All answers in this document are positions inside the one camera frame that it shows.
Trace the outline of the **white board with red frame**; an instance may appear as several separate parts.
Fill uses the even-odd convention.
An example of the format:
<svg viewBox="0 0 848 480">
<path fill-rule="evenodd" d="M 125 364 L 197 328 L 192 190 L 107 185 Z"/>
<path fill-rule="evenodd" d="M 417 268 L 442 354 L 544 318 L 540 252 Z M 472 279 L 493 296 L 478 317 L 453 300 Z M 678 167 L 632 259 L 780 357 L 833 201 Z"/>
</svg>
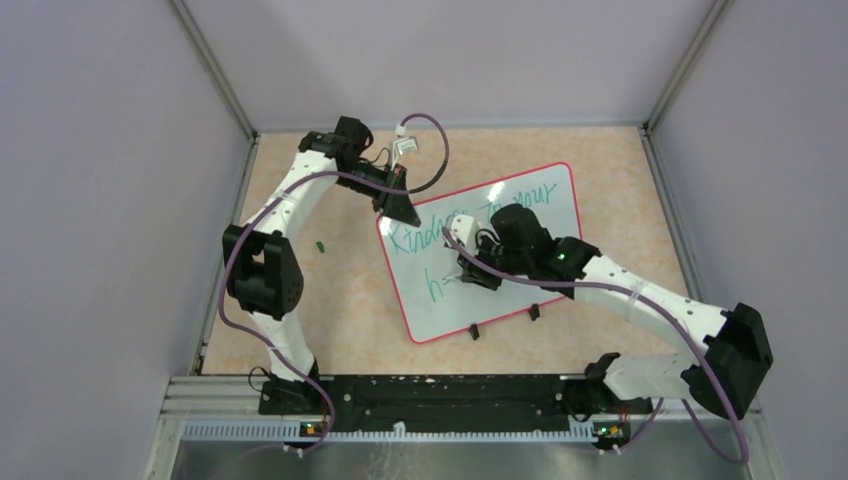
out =
<svg viewBox="0 0 848 480">
<path fill-rule="evenodd" d="M 582 235 L 570 165 L 555 162 L 415 203 L 412 227 L 377 222 L 409 338 L 424 344 L 475 334 L 486 323 L 538 308 L 561 294 L 500 278 L 542 270 L 564 237 Z"/>
</svg>

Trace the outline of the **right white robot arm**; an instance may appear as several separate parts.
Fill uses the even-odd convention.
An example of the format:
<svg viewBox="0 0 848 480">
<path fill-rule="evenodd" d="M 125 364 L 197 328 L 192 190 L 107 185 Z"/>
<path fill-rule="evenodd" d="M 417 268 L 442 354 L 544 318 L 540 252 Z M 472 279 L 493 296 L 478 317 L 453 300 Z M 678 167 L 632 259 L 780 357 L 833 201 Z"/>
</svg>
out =
<svg viewBox="0 0 848 480">
<path fill-rule="evenodd" d="M 693 401 L 725 419 L 743 419 L 773 364 L 762 316 L 745 303 L 728 309 L 658 286 L 573 236 L 555 237 L 519 204 L 489 227 L 469 215 L 443 227 L 458 253 L 460 279 L 496 291 L 503 281 L 602 307 L 674 348 L 647 357 L 605 354 L 587 366 L 589 404 L 612 412 L 625 400 Z"/>
</svg>

